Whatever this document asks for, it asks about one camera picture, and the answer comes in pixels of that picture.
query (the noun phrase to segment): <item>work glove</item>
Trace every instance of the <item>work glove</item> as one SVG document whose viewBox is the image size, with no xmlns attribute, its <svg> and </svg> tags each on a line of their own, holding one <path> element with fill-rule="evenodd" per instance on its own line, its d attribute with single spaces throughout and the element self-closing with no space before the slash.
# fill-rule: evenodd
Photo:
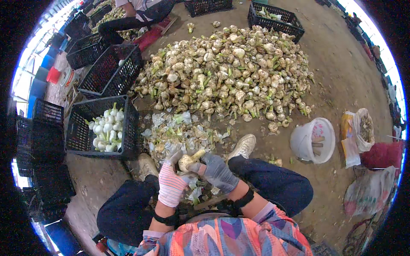
<svg viewBox="0 0 410 256">
<path fill-rule="evenodd" d="M 182 193 L 188 183 L 194 178 L 192 174 L 178 176 L 175 173 L 175 164 L 182 157 L 182 150 L 171 153 L 166 158 L 159 172 L 158 200 L 169 207 L 177 207 Z"/>
<path fill-rule="evenodd" d="M 205 163 L 191 163 L 187 170 L 204 176 L 209 183 L 219 188 L 221 192 L 228 194 L 236 188 L 239 178 L 233 175 L 225 161 L 217 155 L 205 153 L 201 160 Z"/>
</svg>

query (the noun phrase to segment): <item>concrete floor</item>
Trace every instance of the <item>concrete floor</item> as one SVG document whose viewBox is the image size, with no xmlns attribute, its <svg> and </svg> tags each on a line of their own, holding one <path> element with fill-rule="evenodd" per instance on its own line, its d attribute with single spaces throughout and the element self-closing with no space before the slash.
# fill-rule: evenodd
<svg viewBox="0 0 410 256">
<path fill-rule="evenodd" d="M 355 174 L 351 168 L 344 168 L 339 122 L 344 111 L 356 112 L 364 107 L 369 110 L 373 119 L 375 134 L 391 134 L 392 120 L 380 82 L 380 73 L 362 46 L 350 34 L 343 18 L 332 9 L 320 6 L 314 1 L 277 0 L 269 3 L 294 12 L 305 29 L 299 43 L 302 50 L 309 54 L 310 69 L 317 70 L 316 82 L 323 83 L 323 87 L 312 86 L 312 95 L 306 96 L 305 101 L 308 105 L 316 106 L 312 110 L 312 118 L 325 117 L 333 124 L 336 148 L 330 160 L 324 164 L 306 165 L 298 161 L 290 164 L 289 157 L 294 157 L 289 146 L 290 133 L 296 124 L 309 122 L 300 114 L 292 115 L 294 122 L 288 128 L 282 129 L 280 136 L 264 138 L 260 126 L 266 124 L 262 121 L 253 120 L 251 125 L 244 125 L 238 121 L 234 126 L 237 129 L 237 139 L 244 134 L 254 133 L 257 135 L 258 144 L 251 157 L 263 159 L 266 153 L 272 153 L 282 158 L 284 167 L 310 180 L 314 188 L 314 198 L 294 219 L 299 223 L 302 232 L 310 238 L 316 242 L 324 240 L 341 252 L 345 244 L 344 239 L 352 226 L 368 216 L 347 218 L 343 213 L 343 196 L 355 179 Z M 231 11 L 195 18 L 188 16 L 183 4 L 178 4 L 174 7 L 174 12 L 180 19 L 164 37 L 150 46 L 143 56 L 147 58 L 151 52 L 156 52 L 158 48 L 163 48 L 174 41 L 188 39 L 191 36 L 200 37 L 202 34 L 210 35 L 214 29 L 211 26 L 214 20 L 221 22 L 221 28 L 231 24 L 239 28 L 247 27 L 249 4 L 249 1 L 242 5 L 234 1 L 234 9 Z M 187 33 L 186 24 L 189 22 L 196 26 L 192 35 Z M 63 96 L 64 90 L 50 86 L 46 100 L 58 104 Z M 148 109 L 150 104 L 139 107 Z M 376 142 L 388 141 L 384 137 L 376 136 Z M 67 164 L 77 195 L 69 204 L 65 218 L 84 251 L 89 255 L 103 255 L 91 240 L 97 233 L 96 214 L 102 204 L 129 176 L 117 161 L 68 155 Z"/>
</svg>

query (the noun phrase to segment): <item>shoe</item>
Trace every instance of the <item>shoe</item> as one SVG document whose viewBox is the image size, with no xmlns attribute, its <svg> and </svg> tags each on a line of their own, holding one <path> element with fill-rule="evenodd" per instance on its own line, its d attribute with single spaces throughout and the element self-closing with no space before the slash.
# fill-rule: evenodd
<svg viewBox="0 0 410 256">
<path fill-rule="evenodd" d="M 255 148 L 256 144 L 256 137 L 253 134 L 247 134 L 243 136 L 238 143 L 234 150 L 228 155 L 226 162 L 229 159 L 235 156 L 243 156 L 245 159 L 249 159 L 249 155 L 252 153 L 253 149 Z"/>
<path fill-rule="evenodd" d="M 138 156 L 138 163 L 140 173 L 139 178 L 142 181 L 145 181 L 145 178 L 150 174 L 159 177 L 157 167 L 149 155 L 145 153 L 140 154 Z"/>
</svg>

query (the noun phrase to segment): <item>white bucket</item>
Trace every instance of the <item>white bucket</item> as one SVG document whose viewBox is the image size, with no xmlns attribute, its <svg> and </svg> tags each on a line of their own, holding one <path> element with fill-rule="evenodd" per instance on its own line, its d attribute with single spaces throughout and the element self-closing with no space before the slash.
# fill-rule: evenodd
<svg viewBox="0 0 410 256">
<path fill-rule="evenodd" d="M 320 156 L 313 154 L 312 139 L 324 136 L 325 140 L 321 141 L 323 147 L 317 147 Z M 326 118 L 315 118 L 311 122 L 296 127 L 290 135 L 290 148 L 293 153 L 303 160 L 313 163 L 325 163 L 335 150 L 335 131 L 332 124 Z"/>
<path fill-rule="evenodd" d="M 58 79 L 58 84 L 60 86 L 69 87 L 74 82 L 79 79 L 79 75 L 74 72 L 73 69 L 67 67 L 64 71 L 61 72 L 60 79 Z"/>
</svg>

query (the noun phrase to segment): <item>colorful jacket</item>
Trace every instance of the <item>colorful jacket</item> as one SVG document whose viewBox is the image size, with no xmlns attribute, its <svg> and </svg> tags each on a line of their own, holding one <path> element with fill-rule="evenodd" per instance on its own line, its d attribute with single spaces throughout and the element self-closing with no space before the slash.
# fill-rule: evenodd
<svg viewBox="0 0 410 256">
<path fill-rule="evenodd" d="M 298 225 L 268 203 L 253 219 L 220 217 L 144 231 L 136 255 L 313 255 Z"/>
</svg>

